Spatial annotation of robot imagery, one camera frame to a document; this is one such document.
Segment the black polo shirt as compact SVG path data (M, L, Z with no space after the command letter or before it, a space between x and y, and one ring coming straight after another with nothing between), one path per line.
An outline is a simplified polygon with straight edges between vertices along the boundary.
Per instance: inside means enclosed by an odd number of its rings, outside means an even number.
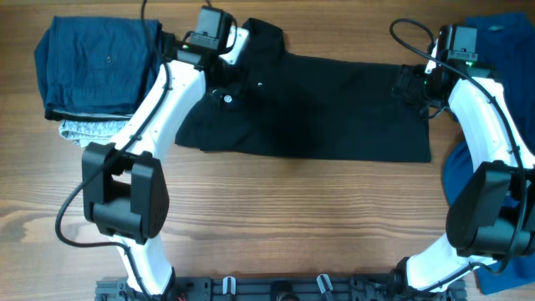
M244 110L218 110L209 90L176 133L205 152L427 163L429 126L391 95L399 65L291 54L283 30L256 18L238 64L251 68Z

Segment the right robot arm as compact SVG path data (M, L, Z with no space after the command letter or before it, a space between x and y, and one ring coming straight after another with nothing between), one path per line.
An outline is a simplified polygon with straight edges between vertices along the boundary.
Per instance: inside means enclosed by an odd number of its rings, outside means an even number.
M446 217L446 232L393 273L397 294L442 293L469 272L501 275L534 253L534 155L508 111L497 68L482 59L482 31L445 25L422 55L428 106L450 111L471 157L469 178Z

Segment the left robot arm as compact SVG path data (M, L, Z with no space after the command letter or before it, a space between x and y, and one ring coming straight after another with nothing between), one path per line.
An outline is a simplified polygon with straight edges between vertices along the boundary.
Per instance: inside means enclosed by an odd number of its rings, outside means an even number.
M98 300L173 300L175 271L160 231L170 198L162 163L189 111L206 93L206 80L230 67L248 40L221 9L201 8L196 29L171 45L150 92L127 124L82 156L84 216L120 251L127 277L99 281Z

